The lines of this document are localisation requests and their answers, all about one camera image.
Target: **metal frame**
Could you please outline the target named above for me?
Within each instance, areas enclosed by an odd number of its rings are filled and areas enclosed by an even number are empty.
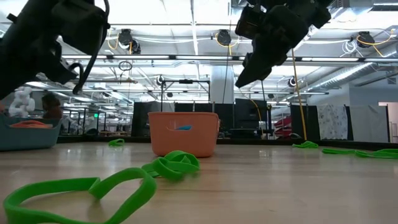
[[[165,91],[167,91],[174,83],[179,82],[181,83],[181,81],[185,81],[185,80],[162,80],[162,84],[161,84],[161,89],[160,89],[160,112],[163,112],[163,94],[165,93]],[[211,103],[210,101],[210,81],[199,81],[199,80],[189,80],[192,83],[198,83],[207,93],[208,93],[208,99],[209,99],[209,103]],[[201,84],[201,83],[207,83],[209,85],[209,90],[206,90],[206,88]]]

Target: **table surface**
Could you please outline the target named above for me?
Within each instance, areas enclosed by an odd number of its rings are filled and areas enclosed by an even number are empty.
[[[155,159],[150,144],[58,144],[0,153],[0,198],[25,184],[101,177]],[[397,223],[398,161],[326,155],[287,146],[219,145],[198,175],[157,179],[149,203],[124,223]],[[32,198],[22,206],[81,221],[107,220],[139,186],[125,182],[100,202],[87,192]],[[0,223],[5,223],[0,211]]]

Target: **ceiling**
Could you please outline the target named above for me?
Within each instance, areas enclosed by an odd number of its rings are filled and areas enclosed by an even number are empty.
[[[6,31],[10,23],[6,19],[8,13],[18,15],[26,0],[0,0],[0,30]],[[245,56],[252,51],[251,41],[238,37],[234,33],[242,7],[233,5],[231,0],[145,0],[126,1],[109,0],[110,14],[108,41],[104,43],[100,55],[126,55],[128,49],[122,49],[116,43],[117,34],[121,29],[131,29],[132,35],[141,45],[141,55],[217,55],[227,56],[228,48],[220,46],[213,37],[220,29],[228,29],[235,44],[231,48],[231,55]],[[103,1],[96,1],[96,5],[104,9]],[[376,42],[383,42],[391,34],[398,34],[391,29],[398,26],[398,12],[395,11],[369,11],[354,10],[349,8],[330,8],[332,20],[320,30],[312,29],[308,37],[295,49],[296,57],[367,57],[374,55],[375,49],[357,48],[352,54],[345,54],[345,42],[351,37],[356,37],[359,31],[369,31]],[[73,47],[64,44],[64,55],[82,55]],[[385,44],[378,45],[382,50],[396,44],[397,39],[391,38]],[[226,66],[226,62],[192,61],[191,63],[179,60],[130,60],[133,64],[131,71],[122,72],[118,68],[118,60],[97,60],[89,79],[91,82],[85,86],[86,90],[159,90],[156,78],[162,75],[168,80],[192,79],[209,80],[212,67]],[[341,67],[350,65],[336,65],[324,63],[300,64],[297,67],[298,79],[310,85]],[[237,78],[243,69],[241,62],[229,63],[229,69]],[[273,72],[264,80],[265,91],[293,91],[287,86],[287,80],[294,74],[291,63],[274,67]],[[69,90],[74,87],[73,82],[65,86],[48,82],[44,76],[39,76],[43,85],[36,85],[39,89]],[[136,80],[137,84],[118,83],[127,78]],[[179,90],[208,90],[206,85],[174,84],[170,91]],[[242,91],[260,91],[261,82],[255,82],[241,89]],[[242,97],[239,90],[235,89],[236,97]],[[69,97],[72,94],[64,91]],[[120,92],[123,99],[131,101],[152,101],[159,99],[158,93]],[[93,102],[107,103],[116,98],[103,98],[100,92],[82,94]],[[251,98],[262,99],[261,94],[251,94]],[[181,93],[169,100],[206,100],[206,93]]]

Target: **person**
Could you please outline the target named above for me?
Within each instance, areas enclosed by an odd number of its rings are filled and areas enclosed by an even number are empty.
[[[61,102],[54,94],[48,93],[42,97],[44,119],[62,119]]]

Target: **green elastic band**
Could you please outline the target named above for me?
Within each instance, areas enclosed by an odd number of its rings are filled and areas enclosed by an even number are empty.
[[[398,159],[398,149],[382,149],[376,152],[364,152],[359,150],[337,150],[323,149],[325,154],[355,154],[358,157],[379,158],[379,159]]]
[[[192,154],[174,151],[164,158],[157,158],[150,164],[142,166],[152,177],[162,176],[169,180],[180,180],[184,174],[200,170],[199,160]]]
[[[299,148],[307,148],[307,149],[317,149],[318,148],[318,144],[315,144],[314,142],[311,141],[306,141],[303,144],[293,144],[293,147],[299,147]]]
[[[116,139],[109,142],[109,146],[123,146],[124,139]]]
[[[96,199],[103,198],[110,190],[118,184],[134,179],[143,179],[141,186],[120,206],[116,213],[106,224],[117,224],[123,222],[138,208],[142,207],[155,194],[156,182],[145,171],[140,168],[128,168],[100,180],[99,177],[51,180],[29,184],[10,194],[3,202],[8,223],[10,224],[36,224],[36,223],[61,223],[61,224],[89,224],[92,222],[81,222],[71,220],[50,212],[22,208],[19,205],[28,198],[60,192],[76,190],[88,190]]]

